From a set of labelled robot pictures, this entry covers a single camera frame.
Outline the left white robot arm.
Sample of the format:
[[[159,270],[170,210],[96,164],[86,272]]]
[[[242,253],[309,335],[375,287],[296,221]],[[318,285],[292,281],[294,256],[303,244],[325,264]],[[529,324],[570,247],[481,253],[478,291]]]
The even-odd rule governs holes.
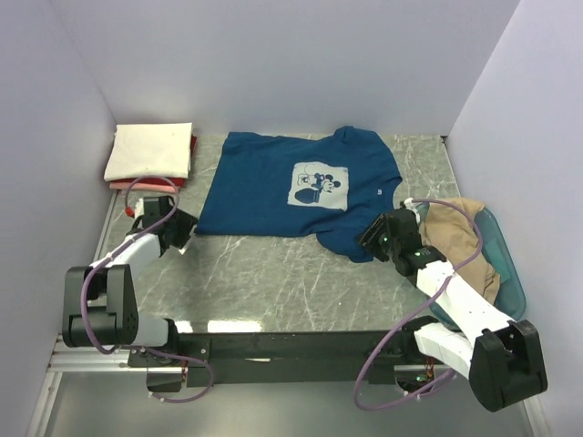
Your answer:
[[[178,208],[173,197],[145,197],[123,242],[102,259],[66,272],[62,337],[69,348],[149,348],[160,365],[181,357],[174,323],[141,315],[135,279],[167,250],[184,250],[198,219]]]

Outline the blue printed t shirt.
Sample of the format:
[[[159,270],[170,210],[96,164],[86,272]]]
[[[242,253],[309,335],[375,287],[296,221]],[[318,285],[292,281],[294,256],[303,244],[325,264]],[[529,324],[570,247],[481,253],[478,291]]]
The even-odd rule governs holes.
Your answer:
[[[354,263],[372,261],[358,236],[394,207],[402,182],[394,155],[370,130],[340,127],[321,139],[228,134],[199,216],[201,235],[314,235]]]

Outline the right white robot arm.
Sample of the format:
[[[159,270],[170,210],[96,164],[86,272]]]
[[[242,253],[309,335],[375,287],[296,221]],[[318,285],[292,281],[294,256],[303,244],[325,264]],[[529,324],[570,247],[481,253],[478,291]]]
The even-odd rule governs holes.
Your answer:
[[[524,401],[548,388],[546,366],[536,327],[516,321],[480,297],[459,271],[473,261],[454,265],[438,249],[426,246],[419,231],[416,200],[379,215],[358,243],[380,261],[390,260],[427,296],[422,308],[437,304],[457,327],[429,320],[412,327],[400,340],[400,352],[411,363],[425,357],[448,366],[414,391],[421,397],[454,374],[466,378],[478,402],[490,412]]]

